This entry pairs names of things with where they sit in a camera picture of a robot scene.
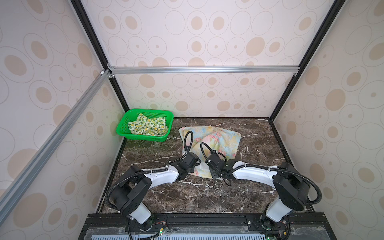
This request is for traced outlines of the pastel floral skirt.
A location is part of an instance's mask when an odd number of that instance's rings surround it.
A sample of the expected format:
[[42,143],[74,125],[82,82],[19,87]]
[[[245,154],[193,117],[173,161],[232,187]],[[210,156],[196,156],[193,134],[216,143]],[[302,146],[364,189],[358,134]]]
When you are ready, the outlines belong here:
[[225,155],[228,160],[236,157],[242,137],[240,133],[219,127],[183,127],[179,129],[182,139],[189,131],[194,135],[191,152],[202,161],[199,166],[195,167],[192,175],[207,179],[212,177],[209,167],[205,164],[206,159],[202,154],[200,143],[206,143],[212,150]]

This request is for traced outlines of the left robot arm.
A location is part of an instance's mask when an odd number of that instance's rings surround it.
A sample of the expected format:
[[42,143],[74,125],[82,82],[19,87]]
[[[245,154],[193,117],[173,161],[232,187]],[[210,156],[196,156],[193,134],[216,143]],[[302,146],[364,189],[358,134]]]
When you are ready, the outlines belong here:
[[138,224],[145,225],[152,218],[151,211],[143,203],[147,192],[160,185],[184,180],[201,163],[196,154],[187,153],[162,168],[144,170],[132,166],[108,189],[105,204]]

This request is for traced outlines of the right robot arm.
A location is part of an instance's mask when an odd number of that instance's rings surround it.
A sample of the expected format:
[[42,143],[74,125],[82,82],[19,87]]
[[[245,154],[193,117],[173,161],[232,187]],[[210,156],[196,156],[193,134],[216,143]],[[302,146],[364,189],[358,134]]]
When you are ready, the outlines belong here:
[[214,179],[249,180],[273,187],[278,196],[269,203],[256,222],[256,228],[263,232],[282,230],[281,220],[293,211],[302,211],[307,204],[314,205],[322,200],[320,188],[309,178],[300,174],[289,163],[279,166],[261,166],[220,158],[213,152],[205,157]]

